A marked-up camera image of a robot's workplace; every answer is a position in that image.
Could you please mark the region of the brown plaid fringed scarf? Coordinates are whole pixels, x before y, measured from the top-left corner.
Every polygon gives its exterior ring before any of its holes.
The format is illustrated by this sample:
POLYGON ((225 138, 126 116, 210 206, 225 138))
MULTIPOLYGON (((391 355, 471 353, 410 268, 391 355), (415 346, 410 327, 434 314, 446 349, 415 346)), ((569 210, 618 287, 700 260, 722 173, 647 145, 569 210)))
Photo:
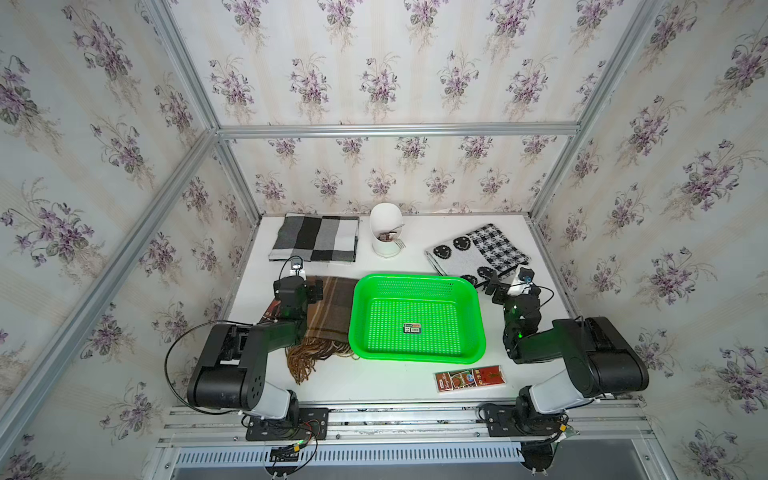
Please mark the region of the brown plaid fringed scarf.
POLYGON ((287 368, 295 383, 306 382, 316 364, 331 357, 355 358, 349 329, 357 279, 317 277, 323 281, 324 298, 309 307, 308 327, 298 346, 286 349, 287 368))

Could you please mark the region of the black white checkered scarf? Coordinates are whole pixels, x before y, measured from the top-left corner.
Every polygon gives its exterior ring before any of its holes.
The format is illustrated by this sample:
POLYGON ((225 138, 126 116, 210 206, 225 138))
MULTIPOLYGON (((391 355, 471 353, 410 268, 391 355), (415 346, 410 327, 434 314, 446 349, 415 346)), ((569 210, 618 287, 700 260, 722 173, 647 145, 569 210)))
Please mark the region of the black white checkered scarf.
POLYGON ((354 263, 360 218, 289 213, 278 230, 270 261, 298 256, 309 262, 354 263))

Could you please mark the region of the green plastic basket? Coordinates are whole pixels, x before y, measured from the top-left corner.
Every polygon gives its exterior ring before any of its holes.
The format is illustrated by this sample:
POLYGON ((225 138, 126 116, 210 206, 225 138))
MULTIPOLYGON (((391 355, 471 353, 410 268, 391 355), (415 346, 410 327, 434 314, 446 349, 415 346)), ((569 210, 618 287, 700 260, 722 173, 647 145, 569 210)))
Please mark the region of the green plastic basket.
POLYGON ((367 275, 354 290, 349 343, 366 360, 473 364, 486 351, 477 290, 457 277, 367 275), (405 334, 406 323, 421 333, 405 334))

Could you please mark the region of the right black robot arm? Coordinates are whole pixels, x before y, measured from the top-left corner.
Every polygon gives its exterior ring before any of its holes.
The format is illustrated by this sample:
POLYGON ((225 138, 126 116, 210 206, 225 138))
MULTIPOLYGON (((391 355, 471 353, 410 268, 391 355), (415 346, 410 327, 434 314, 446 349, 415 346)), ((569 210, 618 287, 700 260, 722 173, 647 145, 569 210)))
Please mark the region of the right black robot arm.
POLYGON ((503 307, 502 341, 517 365, 560 359, 564 370, 523 388, 517 404, 524 416, 544 416, 588 404, 597 397, 645 390, 648 367, 606 317, 556 319, 547 330, 539 294, 532 282, 514 284, 491 280, 484 292, 503 307))

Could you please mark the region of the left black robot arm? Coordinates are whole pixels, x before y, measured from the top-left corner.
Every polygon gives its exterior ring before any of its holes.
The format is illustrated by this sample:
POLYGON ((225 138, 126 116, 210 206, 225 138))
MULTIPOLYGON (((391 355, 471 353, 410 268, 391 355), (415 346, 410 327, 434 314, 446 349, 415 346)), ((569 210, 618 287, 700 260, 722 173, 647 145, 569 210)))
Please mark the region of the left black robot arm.
POLYGON ((323 299, 323 281, 292 275, 274 282, 274 306, 264 322, 212 327, 187 387, 198 409, 237 410, 265 420, 291 420, 295 394, 266 379, 269 354, 301 344, 309 307, 323 299))

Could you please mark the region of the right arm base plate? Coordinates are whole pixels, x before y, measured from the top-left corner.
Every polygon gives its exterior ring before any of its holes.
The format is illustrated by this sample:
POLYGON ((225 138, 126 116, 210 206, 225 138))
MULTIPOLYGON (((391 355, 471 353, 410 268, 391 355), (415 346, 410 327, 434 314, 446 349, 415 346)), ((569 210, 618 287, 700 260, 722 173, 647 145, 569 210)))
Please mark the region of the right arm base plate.
POLYGON ((490 437, 557 437, 569 422, 565 412, 541 414, 527 404, 484 403, 478 415, 490 437))

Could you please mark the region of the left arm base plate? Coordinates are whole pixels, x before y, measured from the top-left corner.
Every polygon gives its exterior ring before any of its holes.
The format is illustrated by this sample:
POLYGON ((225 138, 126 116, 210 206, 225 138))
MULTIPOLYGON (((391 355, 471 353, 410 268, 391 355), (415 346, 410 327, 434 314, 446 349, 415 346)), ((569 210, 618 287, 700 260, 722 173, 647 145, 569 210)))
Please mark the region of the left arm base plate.
POLYGON ((304 408, 289 411, 288 416, 279 420, 260 417, 243 417, 247 441, 288 441, 288 440, 325 440, 328 430, 327 408, 304 408))

